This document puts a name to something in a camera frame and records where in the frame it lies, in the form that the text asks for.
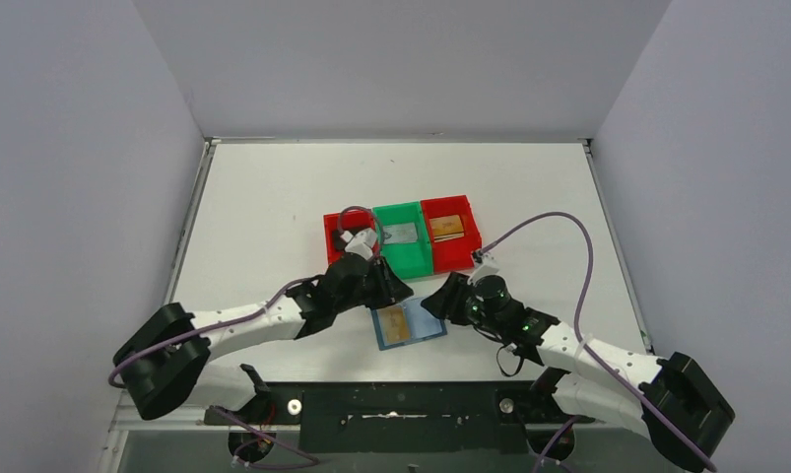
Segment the green plastic bin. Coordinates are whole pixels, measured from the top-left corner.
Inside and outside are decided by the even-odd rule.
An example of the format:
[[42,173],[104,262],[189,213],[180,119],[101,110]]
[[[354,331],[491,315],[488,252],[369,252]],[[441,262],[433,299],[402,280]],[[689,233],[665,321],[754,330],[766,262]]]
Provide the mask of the green plastic bin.
[[374,215],[386,225],[412,222],[416,225],[419,240],[411,244],[383,244],[381,253],[391,269],[402,280],[430,276],[433,273],[431,248],[424,213],[419,202],[374,207]]

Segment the teal card holder wallet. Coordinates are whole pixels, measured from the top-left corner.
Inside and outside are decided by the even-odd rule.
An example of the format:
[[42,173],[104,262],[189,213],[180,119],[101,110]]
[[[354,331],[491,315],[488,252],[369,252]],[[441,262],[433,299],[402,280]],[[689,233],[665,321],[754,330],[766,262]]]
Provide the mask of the teal card holder wallet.
[[370,312],[378,348],[380,351],[421,343],[427,340],[445,336],[447,334],[447,329],[444,322],[435,318],[425,308],[423,308],[421,305],[422,301],[422,298],[410,298],[399,304],[391,305],[399,306],[404,309],[411,330],[411,338],[406,342],[390,346],[385,346],[383,344],[381,330],[377,320],[377,314],[382,308],[374,309]]

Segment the red plastic bin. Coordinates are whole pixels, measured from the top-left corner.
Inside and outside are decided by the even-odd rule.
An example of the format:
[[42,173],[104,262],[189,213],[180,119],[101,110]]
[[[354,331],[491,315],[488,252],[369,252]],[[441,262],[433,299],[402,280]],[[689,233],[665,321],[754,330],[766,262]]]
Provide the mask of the red plastic bin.
[[[433,263],[433,273],[468,270],[474,267],[472,253],[482,247],[482,237],[466,195],[426,199],[420,202],[428,230]],[[434,242],[429,230],[429,220],[435,217],[459,215],[465,235],[458,239]]]
[[352,237],[366,229],[376,228],[374,214],[370,210],[350,210],[340,217],[339,213],[323,216],[326,257],[329,264],[344,253],[347,242],[342,238],[344,232]]

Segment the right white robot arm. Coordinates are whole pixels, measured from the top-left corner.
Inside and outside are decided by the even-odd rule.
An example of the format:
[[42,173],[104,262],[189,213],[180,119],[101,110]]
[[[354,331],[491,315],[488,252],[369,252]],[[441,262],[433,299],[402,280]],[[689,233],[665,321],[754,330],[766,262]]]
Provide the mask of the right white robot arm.
[[421,305],[438,319],[486,331],[544,367],[551,380],[543,389],[565,414],[642,436],[683,470],[715,470],[711,456],[736,414],[692,357],[676,352],[665,359],[582,335],[514,299],[498,275],[473,282],[452,273]]

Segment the gold credit card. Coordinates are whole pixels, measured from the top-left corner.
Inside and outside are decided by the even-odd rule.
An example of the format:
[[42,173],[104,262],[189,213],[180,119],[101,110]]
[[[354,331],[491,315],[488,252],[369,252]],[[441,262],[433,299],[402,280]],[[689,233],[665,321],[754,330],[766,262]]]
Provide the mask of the gold credit card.
[[383,308],[378,312],[377,320],[385,346],[406,342],[411,338],[411,330],[403,308],[399,306]]
[[448,215],[431,218],[429,230],[434,242],[458,239],[465,235],[465,227],[459,215]]

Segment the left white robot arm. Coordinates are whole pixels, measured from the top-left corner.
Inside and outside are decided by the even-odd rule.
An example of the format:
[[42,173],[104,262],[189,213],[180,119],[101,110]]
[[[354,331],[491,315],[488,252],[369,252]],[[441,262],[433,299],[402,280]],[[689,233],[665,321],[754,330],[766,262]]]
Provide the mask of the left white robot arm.
[[413,294],[385,258],[349,254],[322,274],[291,280],[263,303],[204,311],[169,303],[117,350],[108,382],[127,391],[145,421],[189,404],[239,413],[268,388],[255,367],[222,367],[218,358],[305,338],[331,327],[343,312],[386,308]]

